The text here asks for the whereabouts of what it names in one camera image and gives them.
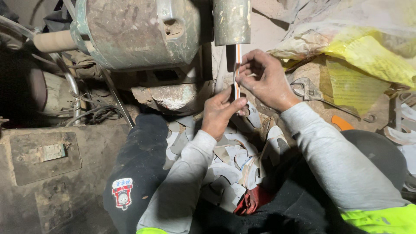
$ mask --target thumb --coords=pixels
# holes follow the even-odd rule
[[[247,98],[240,97],[223,109],[223,114],[230,119],[233,114],[241,110],[247,104]]]
[[[252,91],[254,84],[257,82],[254,76],[237,76],[235,81],[250,92]]]

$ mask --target dirty hand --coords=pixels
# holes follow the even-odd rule
[[[265,105],[283,112],[300,101],[287,82],[280,61],[257,49],[243,56],[235,80]]]
[[[231,86],[205,101],[201,130],[220,141],[233,114],[244,115],[247,99],[240,97],[230,102]]]

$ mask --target gray sleeve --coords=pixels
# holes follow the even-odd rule
[[[305,102],[280,117],[316,179],[341,210],[378,210],[409,204],[366,156]]]
[[[155,227],[170,234],[189,232],[199,189],[212,162],[212,150],[216,144],[217,141],[208,133],[198,131],[156,190],[137,224],[137,230]]]

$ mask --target adjustable wrench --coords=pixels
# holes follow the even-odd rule
[[[321,102],[325,102],[328,105],[331,105],[339,110],[347,112],[350,115],[353,115],[359,119],[362,119],[359,115],[355,114],[354,112],[350,111],[349,109],[340,107],[335,105],[334,103],[328,102],[323,98],[323,94],[319,91],[318,88],[312,83],[312,81],[307,77],[299,78],[291,83],[291,85],[301,85],[303,87],[302,90],[293,89],[293,92],[302,97],[302,101],[311,101],[311,100],[318,100]],[[364,121],[369,123],[374,123],[377,120],[377,116],[370,114],[367,118],[363,118]]]

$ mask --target cardboard tube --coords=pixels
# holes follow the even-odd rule
[[[68,50],[77,50],[69,30],[36,34],[33,43],[39,51],[54,53]]]

